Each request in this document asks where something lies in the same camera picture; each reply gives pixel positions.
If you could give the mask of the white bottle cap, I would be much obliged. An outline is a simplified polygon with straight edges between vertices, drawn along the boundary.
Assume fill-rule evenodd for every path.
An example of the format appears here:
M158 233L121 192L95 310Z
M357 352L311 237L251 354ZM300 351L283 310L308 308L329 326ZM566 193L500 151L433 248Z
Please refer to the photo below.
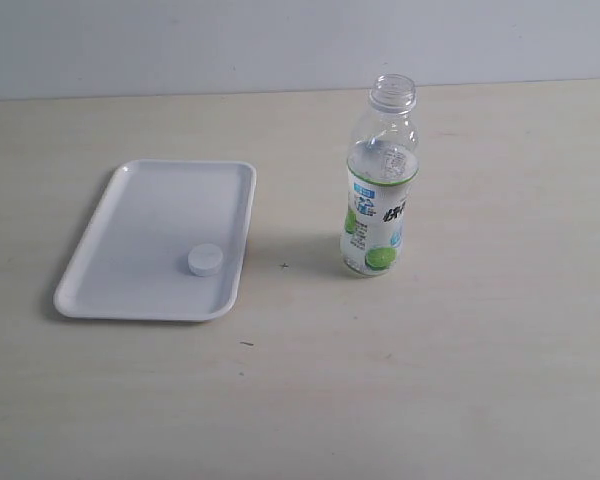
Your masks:
M187 255L189 271L199 277L218 274L224 262L222 249L213 243L195 245Z

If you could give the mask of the clear plastic drink bottle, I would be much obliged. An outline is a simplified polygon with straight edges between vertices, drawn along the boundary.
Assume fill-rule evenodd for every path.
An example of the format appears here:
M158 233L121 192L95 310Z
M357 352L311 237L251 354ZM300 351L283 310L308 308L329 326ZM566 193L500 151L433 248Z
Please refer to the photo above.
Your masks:
M401 255L404 212L419 171L418 133L411 118L415 105L413 80L381 75L352 131L340 251L344 263L359 275L385 274Z

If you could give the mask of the white rectangular plastic tray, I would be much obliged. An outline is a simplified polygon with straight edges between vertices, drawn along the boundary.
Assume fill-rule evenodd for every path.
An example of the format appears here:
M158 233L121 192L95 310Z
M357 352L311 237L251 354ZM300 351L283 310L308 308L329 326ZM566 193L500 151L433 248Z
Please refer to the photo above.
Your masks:
M256 186L245 162L141 159L117 168L56 288L69 318L204 322L238 295ZM220 272L199 277L187 255L213 243Z

